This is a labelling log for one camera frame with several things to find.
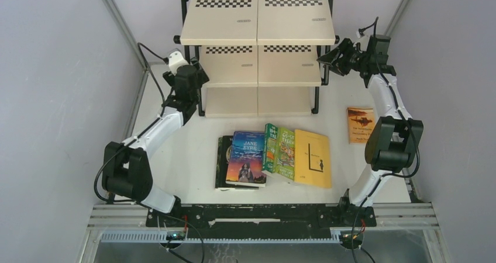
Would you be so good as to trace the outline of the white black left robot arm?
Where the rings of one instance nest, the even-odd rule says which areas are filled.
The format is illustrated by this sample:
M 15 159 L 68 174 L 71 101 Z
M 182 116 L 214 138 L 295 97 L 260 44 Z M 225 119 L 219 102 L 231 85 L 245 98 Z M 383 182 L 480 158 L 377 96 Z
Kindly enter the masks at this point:
M 104 190 L 159 211 L 163 222 L 176 226 L 183 217 L 182 209 L 175 205 L 180 199 L 154 184 L 149 160 L 193 116 L 200 102 L 199 90 L 209 78 L 196 59 L 163 76 L 173 93 L 142 132 L 121 143 L 107 144 L 99 181 Z

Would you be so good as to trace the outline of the orange paperback book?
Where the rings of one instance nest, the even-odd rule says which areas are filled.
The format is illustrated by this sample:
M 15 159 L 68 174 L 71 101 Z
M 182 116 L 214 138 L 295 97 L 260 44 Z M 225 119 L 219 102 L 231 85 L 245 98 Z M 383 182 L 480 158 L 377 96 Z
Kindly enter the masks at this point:
M 346 112 L 349 143 L 366 144 L 376 124 L 374 109 L 348 107 Z

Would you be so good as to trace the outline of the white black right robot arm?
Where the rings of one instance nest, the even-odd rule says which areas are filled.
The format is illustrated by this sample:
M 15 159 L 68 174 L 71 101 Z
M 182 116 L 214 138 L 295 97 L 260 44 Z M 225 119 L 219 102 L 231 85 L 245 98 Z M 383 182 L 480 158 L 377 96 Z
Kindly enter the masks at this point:
M 397 87 L 397 73 L 387 63 L 390 37 L 362 36 L 343 39 L 318 62 L 337 75 L 356 71 L 372 95 L 378 119 L 365 146 L 366 167 L 340 200 L 338 218 L 347 226 L 361 218 L 361 210 L 374 203 L 378 191 L 392 178 L 404 178 L 403 169 L 418 172 L 419 141 L 423 123 L 407 111 Z

